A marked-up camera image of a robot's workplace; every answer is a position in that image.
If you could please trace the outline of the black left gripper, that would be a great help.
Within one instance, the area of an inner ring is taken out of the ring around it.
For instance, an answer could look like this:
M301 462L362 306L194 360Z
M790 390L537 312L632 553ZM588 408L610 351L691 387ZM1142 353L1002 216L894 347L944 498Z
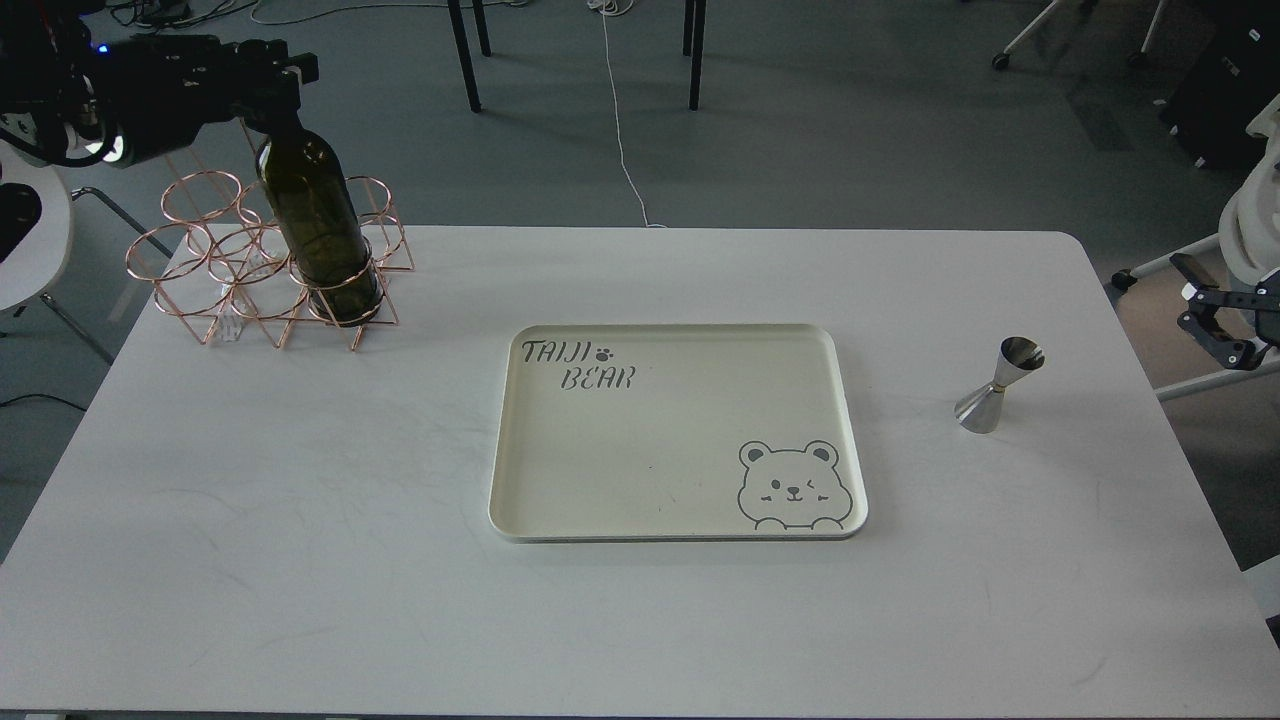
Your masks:
M319 79L312 53L284 40L134 36L95 50L95 96L115 123L104 161L132 167L187 149L205 126L233 119L268 136L302 131L300 87ZM285 81L297 85L279 85Z

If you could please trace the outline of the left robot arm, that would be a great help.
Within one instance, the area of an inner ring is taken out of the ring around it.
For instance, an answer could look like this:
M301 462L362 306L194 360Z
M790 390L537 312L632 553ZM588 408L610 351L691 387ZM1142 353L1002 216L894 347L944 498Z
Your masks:
M300 123L300 87L317 59L282 41L210 35L92 40L102 1L3 4L3 140L38 167L133 167L180 149L214 123L241 119L270 145L320 138Z

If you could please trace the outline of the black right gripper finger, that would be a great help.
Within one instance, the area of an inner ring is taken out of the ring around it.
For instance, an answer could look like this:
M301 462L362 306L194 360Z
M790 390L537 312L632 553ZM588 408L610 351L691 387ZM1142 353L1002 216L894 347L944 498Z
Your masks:
M1258 369L1267 351L1279 345L1279 269L1263 275L1251 292L1242 292L1215 284L1189 254L1175 252L1170 261L1188 281L1190 291L1187 310L1178 318L1179 327L1220 366L1243 372ZM1254 337L1238 338L1226 332L1217 319L1225 307L1251 313Z

